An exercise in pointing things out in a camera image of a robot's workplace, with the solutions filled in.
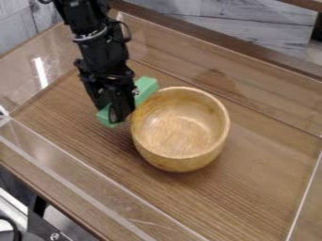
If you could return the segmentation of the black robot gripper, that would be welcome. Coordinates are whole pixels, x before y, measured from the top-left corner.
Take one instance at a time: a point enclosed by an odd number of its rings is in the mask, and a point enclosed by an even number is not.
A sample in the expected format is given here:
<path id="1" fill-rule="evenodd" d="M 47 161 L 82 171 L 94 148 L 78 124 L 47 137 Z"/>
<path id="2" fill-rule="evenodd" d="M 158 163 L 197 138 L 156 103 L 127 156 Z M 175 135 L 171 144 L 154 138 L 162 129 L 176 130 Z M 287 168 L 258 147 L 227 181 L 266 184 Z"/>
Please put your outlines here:
<path id="1" fill-rule="evenodd" d="M 82 53 L 82 58 L 75 61 L 80 81 L 96 109 L 110 104 L 111 123 L 123 122 L 135 110 L 135 74 L 127 66 L 130 39 L 120 29 L 99 29 L 74 35 Z"/>

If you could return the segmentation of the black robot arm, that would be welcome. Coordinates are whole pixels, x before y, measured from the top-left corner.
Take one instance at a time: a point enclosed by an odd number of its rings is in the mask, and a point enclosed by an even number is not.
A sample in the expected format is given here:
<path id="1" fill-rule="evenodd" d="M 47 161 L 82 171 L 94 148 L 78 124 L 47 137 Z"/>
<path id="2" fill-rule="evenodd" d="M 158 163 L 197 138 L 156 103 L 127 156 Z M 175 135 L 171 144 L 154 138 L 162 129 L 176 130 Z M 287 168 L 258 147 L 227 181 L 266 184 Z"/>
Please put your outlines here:
<path id="1" fill-rule="evenodd" d="M 82 54 L 75 66 L 96 109 L 107 109 L 111 123 L 123 122 L 136 108 L 135 73 L 127 66 L 131 35 L 122 31 L 127 24 L 108 16 L 108 0 L 38 1 L 54 4 L 72 31 Z"/>

